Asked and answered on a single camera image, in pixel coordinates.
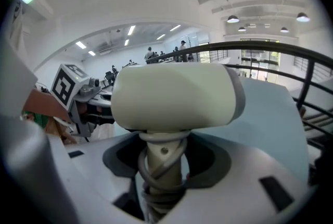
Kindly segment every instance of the green object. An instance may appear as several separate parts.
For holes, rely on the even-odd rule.
[[[32,114],[34,116],[34,122],[38,124],[40,127],[45,129],[47,122],[48,122],[48,117],[44,116],[42,114],[35,114],[33,112],[25,111],[25,114]]]

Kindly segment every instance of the screw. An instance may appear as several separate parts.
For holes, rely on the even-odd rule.
[[[166,155],[168,152],[169,152],[169,149],[166,148],[166,147],[163,147],[163,148],[161,149],[161,153],[162,153],[163,155]]]

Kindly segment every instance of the black rectangular slot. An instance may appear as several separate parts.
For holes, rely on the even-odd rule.
[[[266,193],[270,197],[278,212],[284,210],[294,201],[290,194],[274,177],[270,176],[261,178],[259,179],[259,181],[264,187]]]
[[[77,156],[80,156],[80,155],[84,155],[84,153],[81,152],[81,151],[74,151],[74,152],[68,153],[68,155],[69,155],[70,158],[74,158],[74,157],[77,157]]]

